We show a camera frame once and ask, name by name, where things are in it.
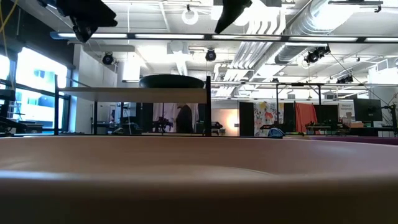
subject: computer screen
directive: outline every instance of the computer screen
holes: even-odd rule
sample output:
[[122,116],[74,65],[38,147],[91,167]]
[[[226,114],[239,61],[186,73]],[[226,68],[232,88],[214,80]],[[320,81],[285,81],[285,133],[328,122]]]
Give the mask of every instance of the computer screen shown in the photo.
[[354,99],[356,121],[383,121],[380,100]]

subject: yellow cable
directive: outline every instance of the yellow cable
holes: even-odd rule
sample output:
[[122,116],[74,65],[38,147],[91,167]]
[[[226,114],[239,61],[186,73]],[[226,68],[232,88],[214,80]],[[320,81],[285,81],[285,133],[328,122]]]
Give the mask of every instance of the yellow cable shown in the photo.
[[4,20],[4,23],[1,24],[0,32],[2,32],[2,30],[3,30],[4,27],[6,26],[8,20],[9,20],[10,17],[11,17],[11,14],[14,12],[15,8],[17,7],[17,3],[18,3],[18,0],[15,0],[14,5],[12,6],[10,13],[7,15],[6,19]]
[[[1,11],[1,2],[0,2],[0,21],[1,21],[1,25],[4,24],[3,20],[2,20],[2,11]],[[6,57],[8,57],[8,53],[7,53],[7,42],[6,42],[6,30],[4,29],[2,31],[2,39],[4,41],[4,51],[6,53]]]

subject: orange curtain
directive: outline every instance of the orange curtain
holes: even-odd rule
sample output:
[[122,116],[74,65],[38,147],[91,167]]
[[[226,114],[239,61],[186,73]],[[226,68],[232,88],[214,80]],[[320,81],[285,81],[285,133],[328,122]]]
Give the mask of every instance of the orange curtain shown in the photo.
[[312,104],[296,103],[296,131],[306,132],[305,125],[310,122],[318,122],[315,108]]

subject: person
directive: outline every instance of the person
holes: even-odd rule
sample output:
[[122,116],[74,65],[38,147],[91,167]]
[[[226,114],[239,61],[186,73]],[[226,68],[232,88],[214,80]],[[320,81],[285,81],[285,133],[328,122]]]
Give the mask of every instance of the person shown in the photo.
[[178,112],[175,119],[176,132],[184,134],[193,133],[191,108],[186,103],[179,103],[177,108],[180,109],[180,112]]

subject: white shelf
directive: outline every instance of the white shelf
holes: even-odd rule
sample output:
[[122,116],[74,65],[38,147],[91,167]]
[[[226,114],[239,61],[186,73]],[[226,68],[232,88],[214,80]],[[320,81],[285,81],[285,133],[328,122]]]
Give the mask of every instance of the white shelf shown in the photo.
[[206,90],[197,88],[61,88],[61,92],[97,102],[206,103]]

